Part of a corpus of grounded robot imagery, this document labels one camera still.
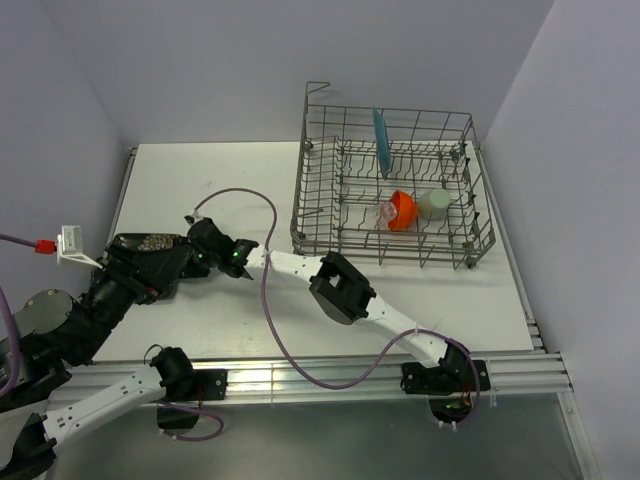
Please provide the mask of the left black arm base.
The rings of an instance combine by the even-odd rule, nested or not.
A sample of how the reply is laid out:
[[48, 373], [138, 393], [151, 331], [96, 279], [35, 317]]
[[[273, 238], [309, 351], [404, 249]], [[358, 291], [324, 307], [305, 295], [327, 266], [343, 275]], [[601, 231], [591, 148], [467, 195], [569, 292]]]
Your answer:
[[[156, 423], [160, 434], [183, 442], [201, 442], [218, 437], [224, 429], [224, 421], [205, 406], [208, 401], [224, 400], [227, 385], [226, 369], [196, 369], [185, 395], [176, 400], [162, 399], [157, 402]], [[191, 435], [202, 419], [213, 421], [217, 429], [206, 435]]]

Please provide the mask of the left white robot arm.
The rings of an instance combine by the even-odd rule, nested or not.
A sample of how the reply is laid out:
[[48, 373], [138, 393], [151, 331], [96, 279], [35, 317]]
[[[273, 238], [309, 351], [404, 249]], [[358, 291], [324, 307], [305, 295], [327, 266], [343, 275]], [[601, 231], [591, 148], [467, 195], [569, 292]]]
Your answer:
[[178, 347], [162, 349], [124, 382], [59, 414], [42, 409], [71, 367], [89, 365], [134, 305], [166, 297], [182, 278], [188, 255], [107, 254], [79, 298], [42, 291], [17, 314], [3, 312], [1, 342], [1, 476], [33, 479], [56, 460], [57, 448], [122, 415], [127, 408], [181, 400], [193, 391], [194, 369]]

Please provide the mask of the teal scalloped plate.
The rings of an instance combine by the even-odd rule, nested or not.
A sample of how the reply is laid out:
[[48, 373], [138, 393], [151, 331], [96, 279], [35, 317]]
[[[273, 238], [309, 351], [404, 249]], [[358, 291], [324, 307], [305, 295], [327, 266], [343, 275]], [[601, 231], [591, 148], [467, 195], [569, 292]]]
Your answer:
[[391, 171], [390, 142], [386, 121], [377, 108], [372, 109], [372, 118], [380, 173], [382, 178], [386, 180]]

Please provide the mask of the light green cup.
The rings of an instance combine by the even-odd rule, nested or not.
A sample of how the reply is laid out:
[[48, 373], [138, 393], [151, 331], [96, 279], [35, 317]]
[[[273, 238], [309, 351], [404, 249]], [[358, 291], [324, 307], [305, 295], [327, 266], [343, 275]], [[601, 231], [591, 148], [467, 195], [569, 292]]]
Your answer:
[[418, 214], [424, 220], [443, 220], [451, 204], [451, 195], [442, 188], [425, 191], [416, 202]]

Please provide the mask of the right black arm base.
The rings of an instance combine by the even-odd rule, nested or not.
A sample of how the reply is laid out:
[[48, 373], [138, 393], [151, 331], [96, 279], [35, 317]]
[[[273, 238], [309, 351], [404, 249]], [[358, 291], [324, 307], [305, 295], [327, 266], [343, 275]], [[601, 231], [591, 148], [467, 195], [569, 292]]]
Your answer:
[[491, 389], [486, 363], [474, 360], [475, 369], [468, 364], [463, 367], [426, 368], [418, 362], [401, 364], [400, 388], [406, 394], [449, 396], [455, 393], [481, 392]]

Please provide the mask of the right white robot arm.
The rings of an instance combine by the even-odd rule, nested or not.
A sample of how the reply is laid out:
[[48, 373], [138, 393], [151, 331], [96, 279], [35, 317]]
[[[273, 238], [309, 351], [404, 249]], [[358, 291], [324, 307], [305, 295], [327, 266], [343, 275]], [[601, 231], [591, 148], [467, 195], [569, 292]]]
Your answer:
[[185, 217], [187, 237], [199, 255], [223, 273], [234, 278], [260, 274], [260, 301], [269, 329], [281, 353], [305, 379], [329, 390], [351, 388], [366, 379], [375, 369], [370, 366], [357, 379], [340, 385], [323, 383], [311, 377], [294, 360], [279, 336], [269, 310], [267, 285], [269, 274], [276, 272], [304, 284], [325, 316], [336, 323], [355, 326], [385, 338], [387, 344], [374, 363], [397, 346], [413, 356], [423, 367], [433, 371], [435, 383], [452, 390], [470, 373], [478, 377], [468, 349], [458, 341], [424, 329], [379, 296], [370, 281], [346, 257], [329, 252], [324, 256], [299, 256], [272, 250], [265, 242], [233, 240], [222, 233], [210, 218]]

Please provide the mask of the black floral square plate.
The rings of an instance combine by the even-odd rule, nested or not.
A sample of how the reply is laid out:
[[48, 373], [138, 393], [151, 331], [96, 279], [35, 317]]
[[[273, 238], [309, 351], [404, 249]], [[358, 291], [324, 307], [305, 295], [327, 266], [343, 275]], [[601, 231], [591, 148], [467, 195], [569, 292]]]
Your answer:
[[105, 257], [137, 267], [176, 267], [186, 264], [194, 249], [187, 239], [168, 233], [120, 233], [105, 248]]

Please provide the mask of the orange plastic bowl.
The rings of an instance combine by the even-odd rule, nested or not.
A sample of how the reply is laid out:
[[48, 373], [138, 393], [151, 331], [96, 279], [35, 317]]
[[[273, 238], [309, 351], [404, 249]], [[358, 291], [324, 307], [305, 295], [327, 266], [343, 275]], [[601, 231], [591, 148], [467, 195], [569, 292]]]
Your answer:
[[404, 191], [396, 190], [390, 199], [396, 210], [396, 216], [388, 222], [391, 231], [408, 229], [418, 216], [418, 208], [413, 198]]

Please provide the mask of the clear drinking glass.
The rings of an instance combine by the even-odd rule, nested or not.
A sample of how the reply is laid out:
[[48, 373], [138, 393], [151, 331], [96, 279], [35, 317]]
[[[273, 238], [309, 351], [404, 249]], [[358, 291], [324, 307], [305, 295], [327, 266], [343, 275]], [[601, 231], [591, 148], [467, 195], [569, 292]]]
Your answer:
[[397, 219], [398, 210], [391, 201], [386, 201], [367, 209], [365, 223], [372, 230], [390, 231]]

